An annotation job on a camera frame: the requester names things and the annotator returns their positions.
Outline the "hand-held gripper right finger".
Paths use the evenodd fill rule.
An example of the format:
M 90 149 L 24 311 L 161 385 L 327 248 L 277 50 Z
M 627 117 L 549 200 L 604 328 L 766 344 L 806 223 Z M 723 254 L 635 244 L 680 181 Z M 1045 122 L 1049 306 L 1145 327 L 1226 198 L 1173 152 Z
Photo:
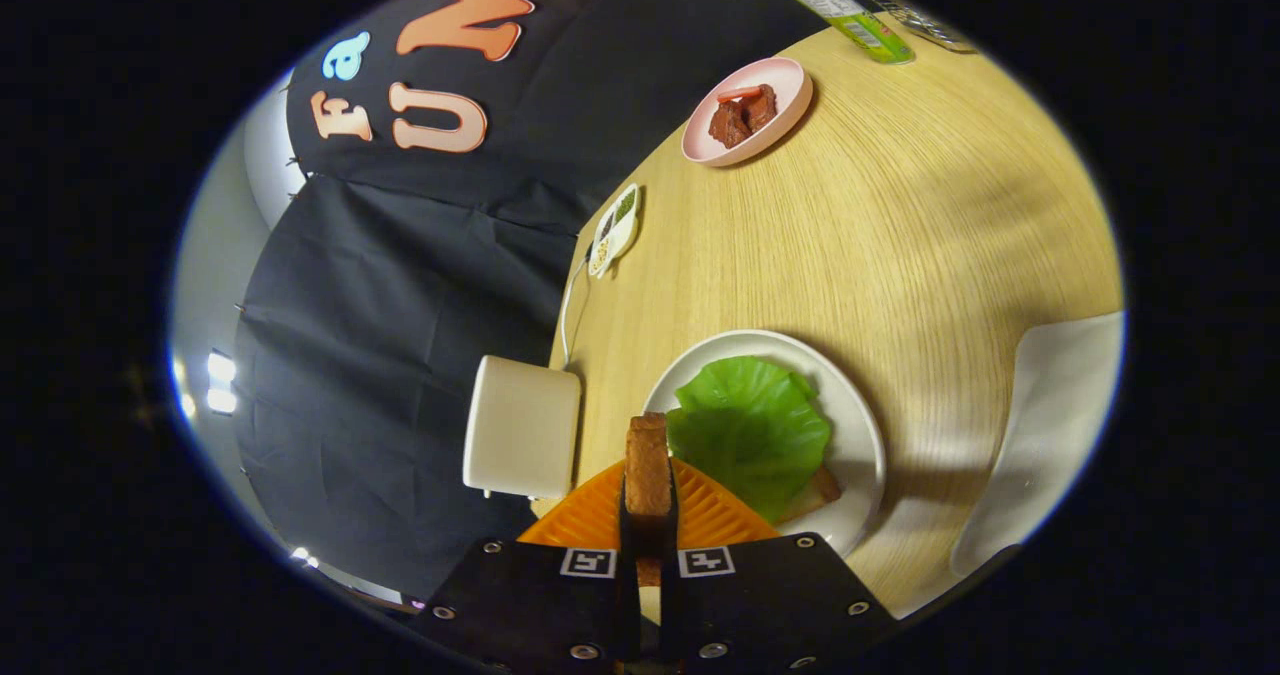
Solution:
M 780 535 L 672 459 L 660 662 L 672 674 L 831 674 L 901 624 L 814 532 Z

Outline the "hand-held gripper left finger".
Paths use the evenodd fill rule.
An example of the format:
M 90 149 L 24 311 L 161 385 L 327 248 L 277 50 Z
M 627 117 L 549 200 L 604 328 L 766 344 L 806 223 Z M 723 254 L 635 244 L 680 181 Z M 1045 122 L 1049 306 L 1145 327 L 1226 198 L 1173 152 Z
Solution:
M 641 649 L 627 520 L 617 462 L 522 537 L 475 541 L 415 631 L 485 674 L 621 674 Z

